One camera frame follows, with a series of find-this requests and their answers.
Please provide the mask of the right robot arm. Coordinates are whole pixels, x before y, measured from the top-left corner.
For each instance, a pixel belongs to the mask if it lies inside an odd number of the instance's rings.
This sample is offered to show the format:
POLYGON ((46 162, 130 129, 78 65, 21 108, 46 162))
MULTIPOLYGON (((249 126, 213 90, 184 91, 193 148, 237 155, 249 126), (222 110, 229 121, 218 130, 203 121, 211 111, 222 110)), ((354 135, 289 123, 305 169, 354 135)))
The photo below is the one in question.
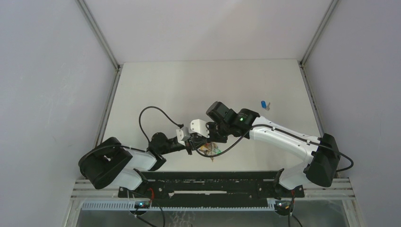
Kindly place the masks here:
POLYGON ((287 196, 292 189, 314 183, 330 187, 340 161, 340 152, 335 138, 325 133, 322 137, 292 131, 249 109, 238 113, 216 101, 206 111, 213 120, 210 138, 215 135, 226 138, 247 138, 278 146, 301 159, 301 163, 280 170, 273 184, 273 190, 280 197, 287 196))

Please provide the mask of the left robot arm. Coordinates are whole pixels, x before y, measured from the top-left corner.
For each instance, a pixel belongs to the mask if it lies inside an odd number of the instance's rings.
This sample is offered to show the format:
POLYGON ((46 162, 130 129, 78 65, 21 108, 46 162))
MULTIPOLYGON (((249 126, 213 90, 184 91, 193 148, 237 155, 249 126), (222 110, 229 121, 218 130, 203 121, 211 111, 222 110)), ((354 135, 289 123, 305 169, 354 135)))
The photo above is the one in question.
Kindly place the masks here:
POLYGON ((148 148, 140 150, 122 145, 110 137, 85 154, 78 162, 81 174, 95 189, 109 185, 124 187, 136 197, 144 196, 148 185, 141 175, 143 171, 156 171, 166 163, 165 154, 186 150, 192 154, 197 142, 204 144, 207 138, 198 133, 185 134, 181 130, 168 138, 158 132, 151 138, 148 148))

